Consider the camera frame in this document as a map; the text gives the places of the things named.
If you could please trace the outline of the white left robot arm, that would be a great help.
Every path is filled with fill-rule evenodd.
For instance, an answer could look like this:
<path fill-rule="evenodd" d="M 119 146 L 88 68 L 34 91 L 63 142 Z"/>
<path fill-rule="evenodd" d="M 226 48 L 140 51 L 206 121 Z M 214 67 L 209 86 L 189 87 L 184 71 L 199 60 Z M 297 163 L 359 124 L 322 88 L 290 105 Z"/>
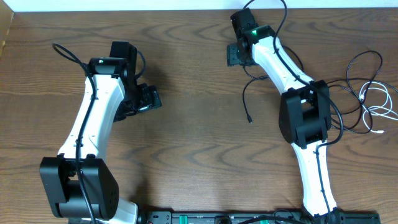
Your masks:
<path fill-rule="evenodd" d="M 55 217 L 77 223 L 137 223 L 135 203 L 119 196 L 106 149 L 113 123 L 161 106 L 154 86 L 137 84 L 136 58 L 92 58 L 85 94 L 67 140 L 44 157 L 40 177 Z"/>

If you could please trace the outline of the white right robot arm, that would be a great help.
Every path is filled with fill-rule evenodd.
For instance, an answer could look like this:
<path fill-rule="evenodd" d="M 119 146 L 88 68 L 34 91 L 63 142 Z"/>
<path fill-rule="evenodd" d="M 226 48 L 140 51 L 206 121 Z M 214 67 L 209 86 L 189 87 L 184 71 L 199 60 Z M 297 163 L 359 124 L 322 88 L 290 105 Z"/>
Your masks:
<path fill-rule="evenodd" d="M 280 93 L 279 129 L 293 147 L 303 183 L 303 206 L 314 218 L 336 208 L 327 167 L 331 128 L 329 88 L 314 81 L 285 52 L 270 26 L 234 28 L 237 42 L 227 49 L 227 64 L 258 65 Z"/>

